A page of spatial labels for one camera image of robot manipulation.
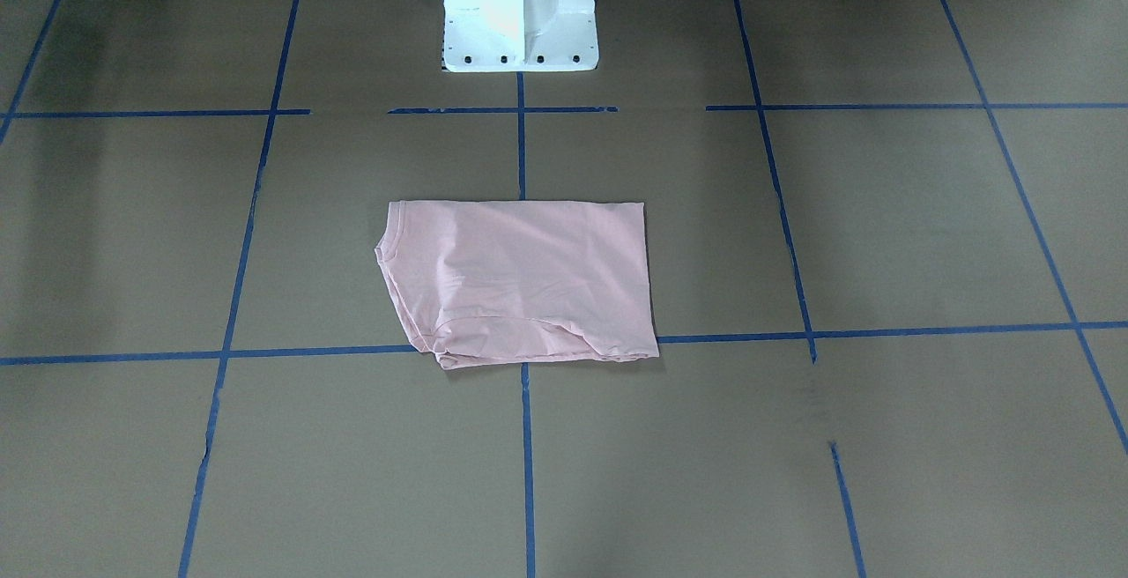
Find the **pink Snoopy t-shirt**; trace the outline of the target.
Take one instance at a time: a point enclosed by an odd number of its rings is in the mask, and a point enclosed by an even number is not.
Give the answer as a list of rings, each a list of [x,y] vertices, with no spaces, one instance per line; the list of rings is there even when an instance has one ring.
[[[374,259],[446,370],[660,354],[641,202],[393,201]]]

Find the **white pedestal column base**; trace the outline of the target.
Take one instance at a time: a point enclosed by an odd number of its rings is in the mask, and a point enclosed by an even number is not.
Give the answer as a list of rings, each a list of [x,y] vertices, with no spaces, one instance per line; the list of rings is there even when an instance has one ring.
[[[596,0],[443,0],[455,73],[578,72],[600,63]]]

